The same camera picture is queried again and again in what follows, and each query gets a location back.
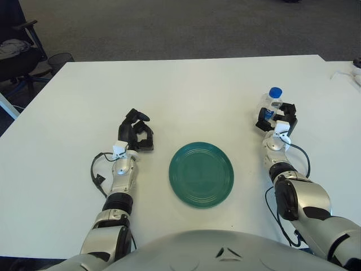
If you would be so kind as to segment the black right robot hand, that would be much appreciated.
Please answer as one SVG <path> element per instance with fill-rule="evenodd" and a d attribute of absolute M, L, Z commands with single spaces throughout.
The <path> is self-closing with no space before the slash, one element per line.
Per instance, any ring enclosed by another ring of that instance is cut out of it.
<path fill-rule="evenodd" d="M 283 132 L 286 132 L 287 136 L 290 136 L 298 121 L 296 118 L 296 107 L 290 103 L 282 103 L 270 118 L 268 118 L 269 116 L 270 113 L 268 109 L 261 107 L 256 127 L 264 132 L 268 132 L 275 130 L 278 121 L 283 121 L 289 125 L 289 128 L 286 128 Z"/>

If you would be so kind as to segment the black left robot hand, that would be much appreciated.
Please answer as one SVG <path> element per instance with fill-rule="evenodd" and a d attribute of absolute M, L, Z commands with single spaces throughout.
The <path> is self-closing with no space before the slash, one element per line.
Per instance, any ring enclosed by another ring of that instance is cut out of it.
<path fill-rule="evenodd" d="M 118 140 L 127 143 L 129 150 L 137 152 L 153 151 L 153 131 L 146 124 L 150 118 L 132 108 L 118 129 Z"/>

